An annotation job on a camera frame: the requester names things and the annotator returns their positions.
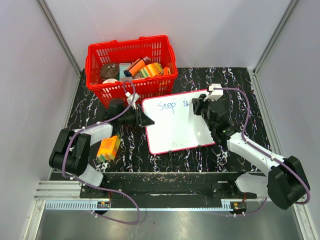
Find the red plastic basket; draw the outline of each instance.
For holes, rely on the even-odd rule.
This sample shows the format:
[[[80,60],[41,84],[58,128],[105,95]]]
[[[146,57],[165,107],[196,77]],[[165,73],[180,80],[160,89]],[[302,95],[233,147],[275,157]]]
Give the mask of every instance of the red plastic basket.
[[[99,98],[107,108],[111,99],[120,98],[125,103],[126,97],[123,83],[105,83],[100,77],[100,68],[106,63],[132,63],[139,58],[148,56],[149,63],[161,63],[170,68],[171,74],[134,80],[136,93],[140,95],[137,103],[143,99],[171,94],[174,81],[178,76],[176,57],[166,35],[140,37],[137,40],[102,42],[88,47],[85,60],[86,86]],[[126,90],[133,93],[130,83],[125,84]]]

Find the floor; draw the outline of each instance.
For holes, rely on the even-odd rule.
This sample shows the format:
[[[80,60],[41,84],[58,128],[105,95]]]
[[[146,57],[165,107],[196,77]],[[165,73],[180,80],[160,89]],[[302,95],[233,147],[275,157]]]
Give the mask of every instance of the floor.
[[[257,208],[258,203],[251,203]],[[135,221],[135,211],[110,211],[106,216]],[[45,210],[37,240],[302,240],[292,208],[268,202],[263,210],[234,218],[215,212],[145,211],[138,225],[94,218],[89,211]]]
[[[178,68],[178,78],[174,82],[172,93],[182,93],[206,89],[210,83],[220,83],[223,87],[240,88],[249,99],[251,114],[246,129],[248,136],[258,144],[270,149],[267,133],[259,111],[256,96],[246,68]],[[241,95],[226,92],[221,101],[230,111],[230,122],[242,128],[246,115],[246,104]],[[86,88],[85,79],[81,79],[75,96],[67,127],[78,129],[101,121],[106,109],[99,99]],[[254,172],[257,168],[244,158],[219,146],[202,147],[152,155],[149,152],[144,128],[125,125],[121,128],[121,148],[114,161],[100,163],[96,161],[99,144],[92,146],[90,164],[102,172]]]

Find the gray wall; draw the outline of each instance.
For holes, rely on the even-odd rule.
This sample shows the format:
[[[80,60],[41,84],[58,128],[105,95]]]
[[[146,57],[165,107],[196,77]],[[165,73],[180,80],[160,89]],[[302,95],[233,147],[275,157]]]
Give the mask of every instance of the gray wall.
[[[298,157],[320,231],[320,1],[301,0],[258,76],[286,156]]]
[[[77,75],[35,0],[0,3],[0,239],[19,239]]]
[[[87,47],[168,35],[178,67],[249,67],[290,0],[46,0],[80,67]]]

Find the brown round object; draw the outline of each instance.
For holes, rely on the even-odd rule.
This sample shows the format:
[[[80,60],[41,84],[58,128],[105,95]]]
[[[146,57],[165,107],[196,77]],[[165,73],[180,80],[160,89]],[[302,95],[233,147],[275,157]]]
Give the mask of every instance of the brown round object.
[[[119,64],[110,62],[102,65],[100,69],[100,77],[104,80],[117,79],[119,74]]]

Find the marble pattern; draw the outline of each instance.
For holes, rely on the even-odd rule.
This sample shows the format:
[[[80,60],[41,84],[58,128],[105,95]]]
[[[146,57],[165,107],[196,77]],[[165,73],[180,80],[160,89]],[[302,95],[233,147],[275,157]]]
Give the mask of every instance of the marble pattern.
[[[99,99],[86,88],[85,79],[80,80],[67,127],[77,129],[101,121],[106,109]],[[243,90],[250,103],[250,119],[247,135],[258,144],[270,149],[267,133],[259,111],[256,96],[246,68],[178,68],[178,77],[172,93],[206,89],[210,83],[222,87]],[[237,92],[225,92],[221,98],[229,108],[230,122],[242,129],[247,106],[243,96]],[[146,130],[125,125],[120,130],[121,145],[116,159],[101,163],[96,160],[99,143],[90,149],[90,164],[102,172],[238,172],[257,171],[257,168],[235,153],[223,150],[221,146],[197,148],[152,155],[149,152]]]

